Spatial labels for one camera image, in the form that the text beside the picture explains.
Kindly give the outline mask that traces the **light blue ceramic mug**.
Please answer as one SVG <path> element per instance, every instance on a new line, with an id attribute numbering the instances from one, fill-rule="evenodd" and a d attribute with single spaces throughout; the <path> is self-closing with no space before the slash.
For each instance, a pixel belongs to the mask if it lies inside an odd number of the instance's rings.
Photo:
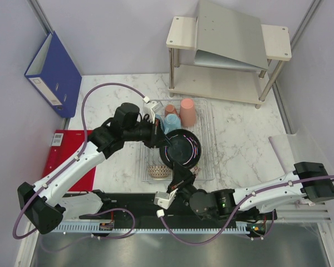
<path id="1" fill-rule="evenodd" d="M 171 131 L 181 129 L 181 120 L 178 115 L 170 113 L 164 118 L 163 125 L 164 134 L 168 134 Z"/>

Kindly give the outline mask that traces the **black plate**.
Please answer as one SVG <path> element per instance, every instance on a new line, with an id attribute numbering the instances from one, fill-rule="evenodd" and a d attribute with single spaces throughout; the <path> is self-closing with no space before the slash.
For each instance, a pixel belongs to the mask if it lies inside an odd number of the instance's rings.
<path id="1" fill-rule="evenodd" d="M 198 164 L 202 147 L 199 139 L 186 129 L 177 129 L 166 134 L 168 146 L 159 148 L 162 162 L 170 169 L 173 163 L 178 163 L 186 169 L 192 169 Z"/>

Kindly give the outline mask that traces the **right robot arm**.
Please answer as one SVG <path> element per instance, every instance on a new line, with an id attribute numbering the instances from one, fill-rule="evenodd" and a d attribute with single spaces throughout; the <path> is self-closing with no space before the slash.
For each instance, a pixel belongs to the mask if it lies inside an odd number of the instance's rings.
<path id="1" fill-rule="evenodd" d="M 308 199 L 324 202 L 334 199 L 334 175 L 329 175 L 322 163 L 299 162 L 294 170 L 274 180 L 237 189 L 207 192 L 194 186 L 195 174 L 175 165 L 167 192 L 188 203 L 202 220 L 233 220 L 246 215 L 256 219 L 293 200 Z"/>

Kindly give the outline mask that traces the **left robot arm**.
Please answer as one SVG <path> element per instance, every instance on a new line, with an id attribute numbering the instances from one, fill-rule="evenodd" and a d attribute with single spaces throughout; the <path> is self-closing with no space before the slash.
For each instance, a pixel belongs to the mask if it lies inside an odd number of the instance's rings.
<path id="1" fill-rule="evenodd" d="M 50 233 L 70 210 L 60 202 L 65 193 L 126 142 L 142 142 L 148 148 L 167 145 L 161 122 L 155 117 L 161 108 L 159 101 L 149 101 L 142 110 L 128 102 L 119 106 L 113 117 L 85 134 L 82 145 L 64 163 L 35 184 L 24 182 L 18 187 L 19 216 L 25 216 L 39 233 Z"/>

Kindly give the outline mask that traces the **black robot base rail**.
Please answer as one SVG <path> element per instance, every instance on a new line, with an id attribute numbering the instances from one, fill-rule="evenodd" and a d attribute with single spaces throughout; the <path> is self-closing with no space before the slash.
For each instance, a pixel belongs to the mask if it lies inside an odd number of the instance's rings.
<path id="1" fill-rule="evenodd" d="M 248 211 L 234 212 L 237 203 L 233 197 L 233 189 L 224 189 L 207 193 L 202 189 L 183 189 L 177 193 L 171 205 L 164 209 L 164 218 L 172 229 L 206 229 L 234 228 L 238 221 L 256 223 L 263 219 L 277 219 L 275 211 L 265 214 L 253 207 Z M 112 215 L 111 209 L 124 208 L 132 212 L 135 217 L 137 229 L 163 228 L 162 223 L 154 217 L 161 209 L 160 202 L 152 193 L 115 193 L 107 194 L 94 190 L 89 196 L 97 197 L 98 202 L 86 200 L 87 211 L 83 211 L 81 204 L 74 204 L 73 209 L 77 216 L 83 219 L 99 217 L 101 219 L 114 219 L 117 228 L 125 228 L 131 220 L 126 215 Z"/>

